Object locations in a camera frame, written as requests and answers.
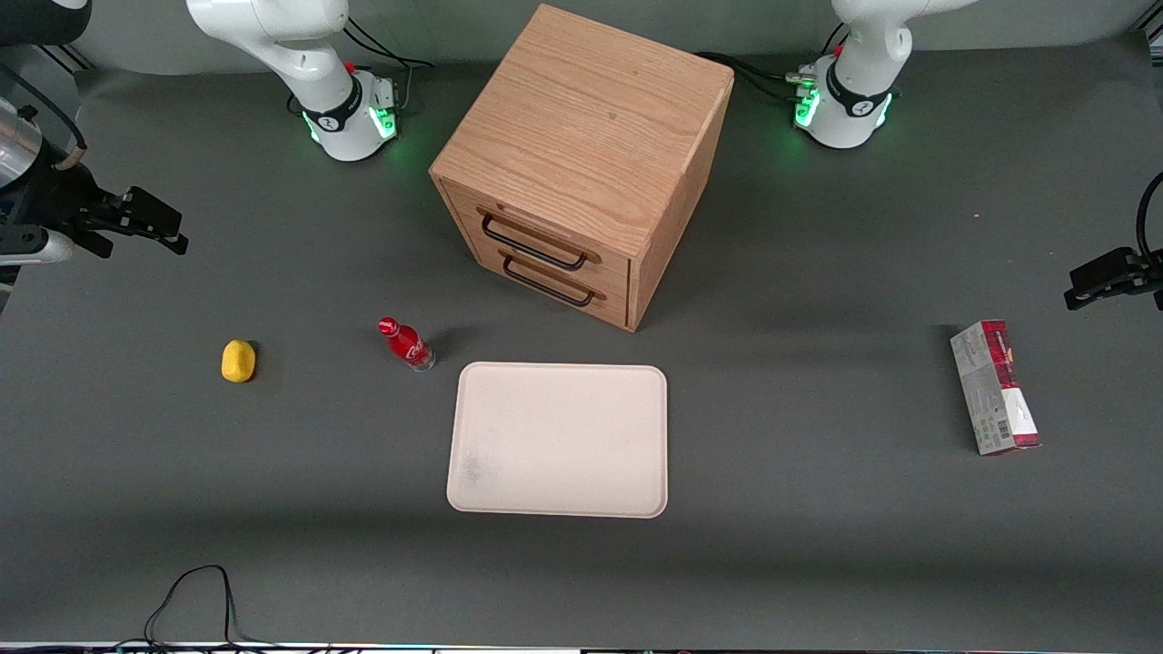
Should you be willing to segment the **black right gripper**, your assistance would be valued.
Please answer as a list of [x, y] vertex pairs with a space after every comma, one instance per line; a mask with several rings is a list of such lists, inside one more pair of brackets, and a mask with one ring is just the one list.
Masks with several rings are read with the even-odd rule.
[[1, 200], [3, 258], [71, 258], [79, 249], [110, 257], [113, 242], [100, 232], [148, 239], [174, 255], [185, 255], [190, 246], [178, 233], [181, 214], [170, 204], [131, 186], [122, 194], [120, 221], [119, 198], [90, 173], [33, 168], [5, 183]]

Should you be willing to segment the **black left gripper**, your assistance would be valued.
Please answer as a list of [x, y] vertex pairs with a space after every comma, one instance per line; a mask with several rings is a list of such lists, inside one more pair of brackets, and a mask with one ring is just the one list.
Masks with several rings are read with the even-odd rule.
[[1130, 247], [1119, 247], [1073, 269], [1070, 282], [1070, 289], [1064, 292], [1069, 311], [1083, 310], [1090, 303], [1123, 293], [1149, 293], [1156, 310], [1163, 310], [1160, 250], [1141, 255]]

